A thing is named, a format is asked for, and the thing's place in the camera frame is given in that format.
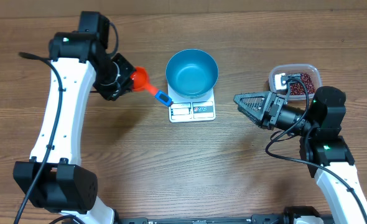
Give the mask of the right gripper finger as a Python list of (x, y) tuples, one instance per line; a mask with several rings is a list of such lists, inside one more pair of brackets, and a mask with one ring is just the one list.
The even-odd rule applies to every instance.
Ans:
[(234, 96), (233, 101), (241, 107), (263, 108), (269, 101), (272, 93), (270, 91), (243, 93)]
[(255, 125), (262, 126), (264, 121), (265, 106), (238, 106), (238, 111), (248, 117)]

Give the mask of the orange measuring scoop blue handle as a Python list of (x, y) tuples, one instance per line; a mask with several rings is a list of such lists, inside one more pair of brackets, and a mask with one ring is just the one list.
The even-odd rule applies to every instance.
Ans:
[(150, 78), (145, 68), (136, 67), (135, 71), (131, 74), (131, 80), (133, 81), (132, 91), (147, 91), (166, 107), (173, 105), (174, 102), (168, 94), (150, 83)]

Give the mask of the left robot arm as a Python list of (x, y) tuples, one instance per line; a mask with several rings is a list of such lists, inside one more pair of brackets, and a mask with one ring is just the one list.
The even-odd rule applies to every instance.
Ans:
[(78, 29), (49, 42), (50, 90), (39, 137), (28, 161), (16, 162), (13, 177), (23, 203), (57, 213), (69, 223), (118, 223), (117, 211), (98, 196), (95, 173), (81, 164), (81, 133), (92, 90), (114, 101), (133, 88), (134, 67), (108, 52), (114, 24), (99, 12), (83, 11)]

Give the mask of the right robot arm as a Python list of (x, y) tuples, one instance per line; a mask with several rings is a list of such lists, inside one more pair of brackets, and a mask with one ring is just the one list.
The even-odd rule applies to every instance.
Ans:
[(346, 113), (346, 95), (332, 86), (306, 97), (305, 109), (294, 108), (271, 91), (235, 95), (238, 111), (262, 129), (277, 129), (269, 145), (284, 135), (300, 138), (300, 158), (323, 192), (332, 216), (321, 217), (313, 208), (288, 208), (283, 223), (367, 223), (367, 200), (361, 189), (355, 159), (340, 135)]

